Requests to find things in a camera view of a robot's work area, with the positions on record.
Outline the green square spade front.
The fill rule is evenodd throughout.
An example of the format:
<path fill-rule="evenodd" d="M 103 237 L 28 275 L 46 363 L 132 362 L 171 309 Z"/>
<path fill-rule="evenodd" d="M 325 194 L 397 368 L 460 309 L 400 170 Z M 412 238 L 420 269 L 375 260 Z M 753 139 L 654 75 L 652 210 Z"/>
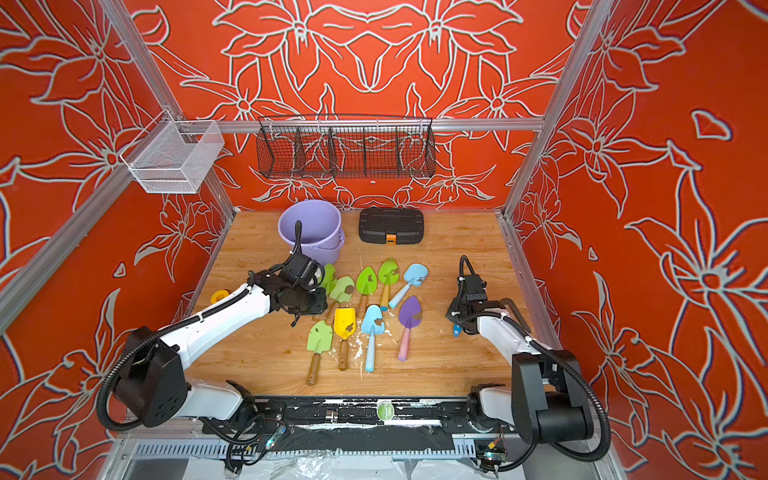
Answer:
<path fill-rule="evenodd" d="M 330 350 L 333 340 L 333 329 L 325 321 L 316 322 L 310 329 L 307 350 L 313 353 L 308 376 L 307 385 L 314 386 L 318 379 L 321 356 Z"/>

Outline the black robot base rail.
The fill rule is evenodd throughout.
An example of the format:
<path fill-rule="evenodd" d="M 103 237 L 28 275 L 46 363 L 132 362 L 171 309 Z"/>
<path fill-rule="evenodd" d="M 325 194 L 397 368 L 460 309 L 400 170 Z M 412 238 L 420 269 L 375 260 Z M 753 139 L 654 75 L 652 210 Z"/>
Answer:
<path fill-rule="evenodd" d="M 377 403 L 394 404 L 395 417 L 382 422 Z M 255 440 L 259 449 L 284 427 L 276 452 L 448 453 L 472 456 L 477 443 L 516 438 L 512 425 L 480 415 L 463 397 L 258 396 L 229 420 L 204 420 L 202 432 L 221 440 Z"/>

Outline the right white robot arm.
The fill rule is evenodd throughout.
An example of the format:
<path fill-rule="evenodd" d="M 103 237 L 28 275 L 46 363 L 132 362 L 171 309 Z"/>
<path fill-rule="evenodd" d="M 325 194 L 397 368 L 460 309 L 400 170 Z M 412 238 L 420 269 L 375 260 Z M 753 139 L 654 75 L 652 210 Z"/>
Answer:
<path fill-rule="evenodd" d="M 541 444 L 579 462 L 603 459 L 611 448 L 610 421 L 575 356 L 536 339 L 517 305 L 509 298 L 490 300 L 486 287 L 469 258 L 461 256 L 457 294 L 446 318 L 456 330 L 488 340 L 511 367 L 510 386 L 484 384 L 471 389 L 468 421 L 478 430 L 507 424 L 527 449 L 505 463 L 483 456 L 479 467 L 517 468 Z"/>

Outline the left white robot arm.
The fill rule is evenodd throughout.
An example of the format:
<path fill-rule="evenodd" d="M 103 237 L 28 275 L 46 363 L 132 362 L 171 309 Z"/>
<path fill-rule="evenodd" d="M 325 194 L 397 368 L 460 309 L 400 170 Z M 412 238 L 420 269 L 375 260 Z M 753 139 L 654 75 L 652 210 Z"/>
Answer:
<path fill-rule="evenodd" d="M 304 254 L 259 272 L 224 299 L 198 313 L 153 331 L 141 327 L 105 375 L 95 413 L 114 432 L 157 427 L 174 418 L 228 422 L 244 416 L 253 400 L 243 386 L 186 377 L 203 353 L 241 327 L 273 312 L 295 319 L 323 313 L 324 267 Z"/>

